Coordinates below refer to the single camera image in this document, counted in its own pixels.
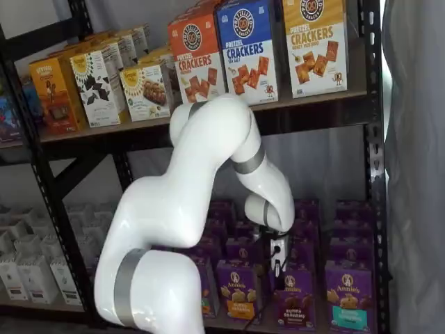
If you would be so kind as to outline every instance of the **pretzel crackers box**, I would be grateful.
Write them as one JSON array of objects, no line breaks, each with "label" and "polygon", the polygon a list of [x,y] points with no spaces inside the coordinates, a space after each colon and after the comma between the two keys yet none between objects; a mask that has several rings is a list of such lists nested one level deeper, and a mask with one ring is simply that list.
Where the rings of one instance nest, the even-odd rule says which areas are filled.
[{"label": "pretzel crackers box", "polygon": [[120,73],[132,121],[168,117],[173,94],[168,69],[162,61],[129,67]]},{"label": "pretzel crackers box", "polygon": [[343,0],[283,0],[293,97],[346,90]]},{"label": "pretzel crackers box", "polygon": [[229,92],[248,104],[278,100],[269,0],[230,0],[218,12]]},{"label": "pretzel crackers box", "polygon": [[200,6],[168,26],[183,102],[212,100],[226,92],[214,6]]}]

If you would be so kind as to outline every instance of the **black shelf frame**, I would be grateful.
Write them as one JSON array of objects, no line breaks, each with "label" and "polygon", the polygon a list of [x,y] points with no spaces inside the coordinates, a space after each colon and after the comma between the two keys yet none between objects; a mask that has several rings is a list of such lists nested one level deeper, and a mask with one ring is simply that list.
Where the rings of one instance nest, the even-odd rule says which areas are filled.
[{"label": "black shelf frame", "polygon": [[[380,2],[379,0],[357,1],[359,34],[365,44],[367,94],[340,100],[287,106],[279,110],[258,111],[254,114],[261,135],[264,136],[331,127],[362,126],[366,197],[373,204],[377,214],[374,239],[378,332],[386,334],[390,333],[388,286],[391,276],[388,272],[387,261]],[[133,182],[127,152],[171,147],[171,142],[168,136],[168,125],[80,136],[61,141],[45,141],[44,143],[40,141],[13,62],[73,37],[82,40],[86,35],[92,33],[85,1],[68,0],[68,3],[72,12],[70,19],[9,40],[5,39],[0,28],[0,80],[22,126],[23,140],[22,147],[4,150],[25,151],[26,158],[12,164],[31,163],[40,192],[81,296],[85,313],[79,316],[73,315],[73,312],[44,310],[36,312],[25,309],[26,311],[20,314],[34,319],[57,319],[59,321],[86,322],[91,326],[105,326],[95,309],[92,284],[89,281],[68,220],[63,198],[108,154],[113,155],[122,190],[125,190]],[[49,167],[49,161],[73,157],[76,160],[55,177]],[[0,166],[8,164],[10,163],[0,159]],[[13,315],[16,314],[16,311],[16,307],[0,306],[2,314]],[[221,328],[208,328],[207,332],[240,333]]]}]

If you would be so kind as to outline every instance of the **cracker box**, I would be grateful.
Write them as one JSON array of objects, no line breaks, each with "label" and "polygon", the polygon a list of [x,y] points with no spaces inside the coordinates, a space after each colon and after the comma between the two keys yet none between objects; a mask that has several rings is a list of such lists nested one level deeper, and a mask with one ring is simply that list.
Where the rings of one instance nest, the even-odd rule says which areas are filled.
[{"label": "cracker box", "polygon": [[51,304],[56,299],[57,284],[43,255],[22,258],[18,267],[34,303]]},{"label": "cracker box", "polygon": [[284,290],[275,286],[275,274],[269,272],[274,290],[276,322],[280,327],[300,331],[315,331],[315,289],[312,273],[290,262],[284,273]]},{"label": "cracker box", "polygon": [[71,57],[90,127],[121,124],[129,116],[119,71],[112,60],[114,51],[107,45],[100,45]]},{"label": "cracker box", "polygon": [[44,121],[52,134],[64,134],[87,126],[70,62],[62,53],[29,65],[42,103]]},{"label": "cracker box", "polygon": [[229,0],[217,12],[229,92],[249,105],[278,101],[274,15],[269,0]]},{"label": "cracker box", "polygon": [[6,97],[0,96],[0,143],[20,138],[19,121],[14,115],[13,106]]},{"label": "cracker box", "polygon": [[216,271],[227,316],[251,320],[262,308],[261,281],[256,266],[242,260],[221,260]]},{"label": "cracker box", "polygon": [[201,6],[168,26],[184,103],[212,100],[226,93],[214,6]]},{"label": "cracker box", "polygon": [[343,0],[283,0],[293,97],[346,90]]},{"label": "cracker box", "polygon": [[215,276],[209,258],[190,256],[196,264],[201,277],[202,315],[204,318],[216,318],[220,310],[220,300],[216,289]]},{"label": "cracker box", "polygon": [[325,272],[330,333],[376,333],[370,267],[327,261]]},{"label": "cracker box", "polygon": [[163,61],[126,68],[120,79],[133,122],[170,116],[175,102]]},{"label": "cracker box", "polygon": [[79,293],[77,292],[65,257],[57,257],[51,262],[50,266],[66,304],[82,306]]}]

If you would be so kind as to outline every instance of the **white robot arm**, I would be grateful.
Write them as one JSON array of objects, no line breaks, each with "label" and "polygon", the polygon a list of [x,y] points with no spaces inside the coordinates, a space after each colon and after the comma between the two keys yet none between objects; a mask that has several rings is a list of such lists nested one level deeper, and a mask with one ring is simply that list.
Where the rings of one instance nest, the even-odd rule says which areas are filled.
[{"label": "white robot arm", "polygon": [[165,174],[136,180],[122,196],[97,267],[95,303],[114,324],[153,334],[203,334],[195,264],[151,246],[198,243],[216,171],[228,159],[253,192],[245,203],[251,221],[287,232],[294,219],[292,194],[267,159],[250,108],[238,97],[177,108],[170,137],[175,148]]}]

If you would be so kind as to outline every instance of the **gray metal band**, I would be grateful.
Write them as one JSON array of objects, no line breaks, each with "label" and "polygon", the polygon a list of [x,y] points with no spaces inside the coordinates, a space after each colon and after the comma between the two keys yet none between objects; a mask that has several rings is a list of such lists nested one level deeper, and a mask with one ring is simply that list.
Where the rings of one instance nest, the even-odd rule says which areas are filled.
[{"label": "gray metal band", "polygon": [[249,160],[244,162],[234,161],[235,171],[239,174],[249,174],[254,170],[256,170],[259,167],[259,165],[261,165],[265,156],[266,156],[266,151],[264,150],[263,144],[261,144],[259,146],[257,153],[255,153],[255,155]]},{"label": "gray metal band", "polygon": [[200,108],[201,108],[202,106],[204,106],[206,103],[207,103],[207,101],[204,101],[204,102],[196,102],[196,103],[192,104],[192,107],[190,108],[190,113],[188,114],[188,119],[191,119],[191,117],[193,116],[193,114],[194,114],[196,111],[200,110]]},{"label": "gray metal band", "polygon": [[264,208],[263,208],[263,221],[264,221],[264,225],[266,225],[267,227],[269,227],[269,224],[267,222],[267,212],[269,211],[269,206],[270,206],[270,203],[268,201],[266,201],[266,203],[264,203]]},{"label": "gray metal band", "polygon": [[114,308],[120,322],[126,327],[136,327],[131,311],[131,281],[140,259],[146,252],[147,250],[138,248],[126,254],[114,282]]}]

